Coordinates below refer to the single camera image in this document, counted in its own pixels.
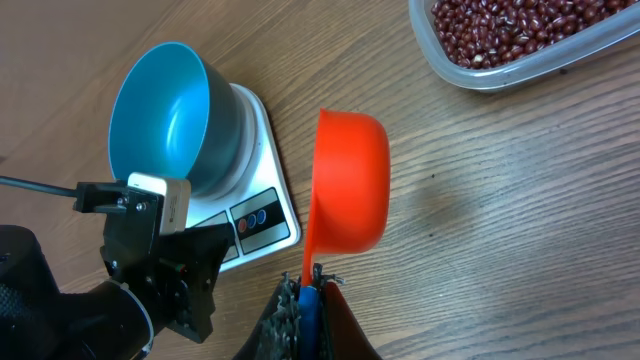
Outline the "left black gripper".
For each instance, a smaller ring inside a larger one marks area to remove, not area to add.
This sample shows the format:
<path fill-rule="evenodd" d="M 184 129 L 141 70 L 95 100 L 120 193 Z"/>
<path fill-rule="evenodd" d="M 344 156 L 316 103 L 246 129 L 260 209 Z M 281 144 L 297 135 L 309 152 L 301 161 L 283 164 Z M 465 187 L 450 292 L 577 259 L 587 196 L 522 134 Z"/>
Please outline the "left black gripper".
<path fill-rule="evenodd" d="M 109 275 L 141 300 L 156 327 L 196 343 L 213 331 L 213 289 L 234 240 L 228 223 L 160 234 L 159 195 L 115 183 L 80 182 L 74 209 L 107 215 L 101 256 Z"/>

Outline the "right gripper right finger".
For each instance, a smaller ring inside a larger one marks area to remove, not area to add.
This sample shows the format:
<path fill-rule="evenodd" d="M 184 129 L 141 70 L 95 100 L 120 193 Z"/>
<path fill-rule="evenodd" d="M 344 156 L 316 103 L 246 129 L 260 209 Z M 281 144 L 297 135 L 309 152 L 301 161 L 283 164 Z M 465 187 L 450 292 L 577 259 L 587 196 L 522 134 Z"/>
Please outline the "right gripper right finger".
<path fill-rule="evenodd" d="M 342 295 L 342 280 L 313 266 L 313 285 L 319 290 L 318 358 L 323 360 L 381 360 Z"/>

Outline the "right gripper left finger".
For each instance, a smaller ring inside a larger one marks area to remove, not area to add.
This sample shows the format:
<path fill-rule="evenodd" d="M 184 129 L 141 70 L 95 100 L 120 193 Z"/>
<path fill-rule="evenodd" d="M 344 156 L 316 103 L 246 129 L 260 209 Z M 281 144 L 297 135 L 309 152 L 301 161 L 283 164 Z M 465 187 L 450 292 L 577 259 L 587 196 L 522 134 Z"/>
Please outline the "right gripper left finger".
<path fill-rule="evenodd" d="M 292 360 L 299 357 L 299 283 L 288 272 L 276 286 L 238 360 Z"/>

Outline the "orange scoop with blue handle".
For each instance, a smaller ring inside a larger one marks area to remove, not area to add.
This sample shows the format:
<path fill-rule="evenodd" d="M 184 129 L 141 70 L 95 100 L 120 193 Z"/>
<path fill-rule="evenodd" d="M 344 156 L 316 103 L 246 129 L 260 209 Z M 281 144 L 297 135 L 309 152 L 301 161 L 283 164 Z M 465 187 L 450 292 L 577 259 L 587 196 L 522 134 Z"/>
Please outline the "orange scoop with blue handle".
<path fill-rule="evenodd" d="M 298 298 L 301 359 L 319 359 L 314 257 L 363 253 L 381 240 L 389 212 L 390 171 L 389 140 L 380 122 L 362 113 L 320 111 Z"/>

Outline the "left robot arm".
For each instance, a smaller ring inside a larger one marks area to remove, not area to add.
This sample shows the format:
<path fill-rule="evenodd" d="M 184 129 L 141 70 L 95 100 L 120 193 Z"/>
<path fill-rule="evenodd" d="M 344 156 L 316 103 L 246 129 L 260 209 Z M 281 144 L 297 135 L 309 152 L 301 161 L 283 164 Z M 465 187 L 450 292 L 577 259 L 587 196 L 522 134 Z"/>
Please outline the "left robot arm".
<path fill-rule="evenodd" d="M 235 238 L 230 223 L 162 234 L 159 194 L 115 183 L 68 189 L 3 177 L 2 184 L 71 197 L 103 213 L 109 277 L 86 293 L 59 290 L 34 233 L 1 228 L 1 355 L 7 359 L 143 359 L 168 328 L 196 343 L 213 331 L 213 289 Z"/>

